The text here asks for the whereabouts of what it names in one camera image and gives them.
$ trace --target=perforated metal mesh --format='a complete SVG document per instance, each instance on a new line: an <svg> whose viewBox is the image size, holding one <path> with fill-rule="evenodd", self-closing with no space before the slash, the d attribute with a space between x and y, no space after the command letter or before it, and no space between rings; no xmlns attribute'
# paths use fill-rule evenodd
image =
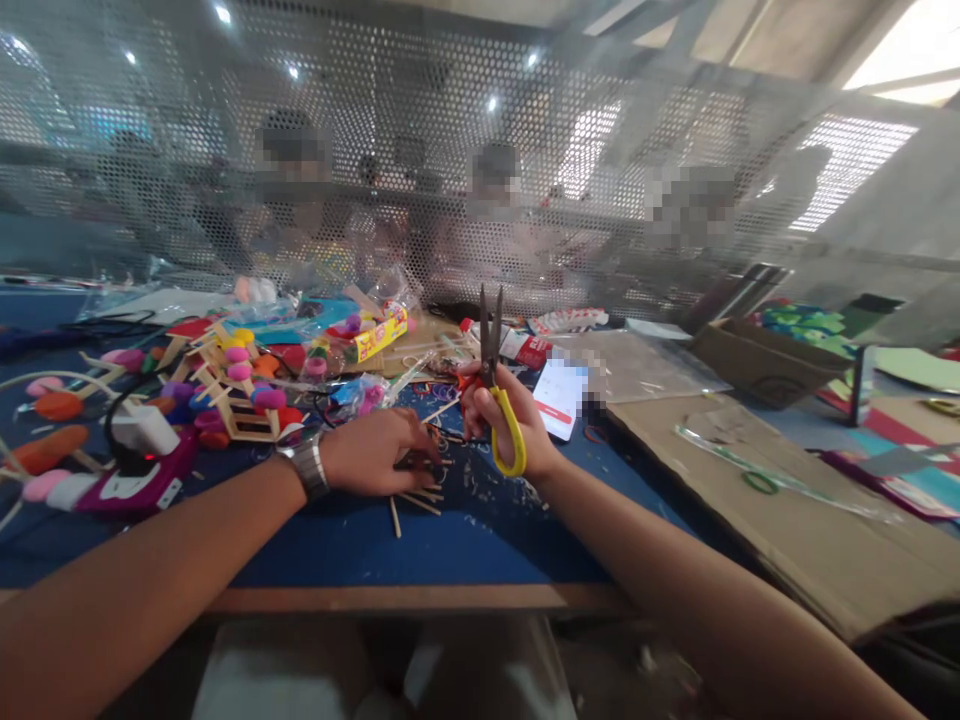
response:
<svg viewBox="0 0 960 720"><path fill-rule="evenodd" d="M430 299L669 319L802 264L919 127L883 108L398 5L0 0L0 209L102 240L12 255L39 271L402 262Z"/></svg>

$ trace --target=hand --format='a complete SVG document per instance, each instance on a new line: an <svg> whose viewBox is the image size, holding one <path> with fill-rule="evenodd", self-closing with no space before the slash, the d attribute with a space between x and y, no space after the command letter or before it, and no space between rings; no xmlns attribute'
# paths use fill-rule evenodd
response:
<svg viewBox="0 0 960 720"><path fill-rule="evenodd" d="M469 377L476 375L479 371L480 362L477 361L463 366L459 373L461 377ZM513 414L517 416L517 422L520 424L523 442L527 446L527 469L523 476L536 485L554 473L564 461L563 455L550 442L533 394L503 365L497 365L496 381L500 389L507 392ZM464 440L483 437L482 424L486 422L497 429L497 449L500 451L500 457L507 465L511 465L514 451L513 441L510 439L510 428L507 427L507 419L490 391L485 387L471 385L464 391L460 403L464 410Z"/></svg>
<svg viewBox="0 0 960 720"><path fill-rule="evenodd" d="M405 450L419 450L440 466L433 438L410 408L377 410L320 440L320 460L330 487L355 495L396 495L435 483L425 470L393 469Z"/></svg>

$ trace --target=wooden table edge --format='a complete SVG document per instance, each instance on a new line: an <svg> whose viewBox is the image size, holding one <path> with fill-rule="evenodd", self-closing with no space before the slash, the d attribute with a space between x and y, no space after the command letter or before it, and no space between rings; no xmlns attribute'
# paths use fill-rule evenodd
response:
<svg viewBox="0 0 960 720"><path fill-rule="evenodd" d="M0 603L22 592L0 590ZM636 612L611 583L540 585L400 585L336 588L228 588L206 613L242 615L305 612Z"/></svg>

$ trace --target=metal watch strap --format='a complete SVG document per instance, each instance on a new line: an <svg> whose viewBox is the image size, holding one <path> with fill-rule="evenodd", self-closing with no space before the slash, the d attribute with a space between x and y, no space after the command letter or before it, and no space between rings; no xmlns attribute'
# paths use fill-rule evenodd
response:
<svg viewBox="0 0 960 720"><path fill-rule="evenodd" d="M323 472L323 462L320 460L322 437L313 437L295 447L280 449L280 452L293 462L300 482L303 483L307 502L313 502L330 492L327 476Z"/></svg>

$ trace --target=blue table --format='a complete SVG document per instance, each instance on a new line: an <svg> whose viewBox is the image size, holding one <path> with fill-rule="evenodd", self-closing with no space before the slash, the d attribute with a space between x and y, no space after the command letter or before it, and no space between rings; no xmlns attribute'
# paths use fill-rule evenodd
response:
<svg viewBox="0 0 960 720"><path fill-rule="evenodd" d="M0 322L43 329L73 319L80 299L37 296L30 302L0 296ZM95 350L102 353L113 345ZM0 367L0 380L42 369L82 370L76 350L24 359ZM36 439L32 428L47 424L34 415L13 423L14 408L26 400L16 389L0 394L0 433L12 446ZM440 406L408 388L401 403L421 417ZM582 423L562 452L626 497L661 515L694 537L749 567L758 563L716 519L656 463L603 417L592 417L609 437L595 444ZM459 430L458 408L441 416ZM87 451L103 452L98 425L91 425ZM263 450L262 445L255 450ZM182 496L248 467L251 445L222 453L203 451ZM451 445L455 460L444 480L441 517L397 501L403 537L396 539L386 500L334 495L292 518L237 575L213 610L433 610L569 608L623 609L624 598L583 546L517 482L498 475L489 455ZM18 488L0 483L0 512ZM0 534L0 588L29 586L104 542L122 527L43 506L25 507Z"/></svg>

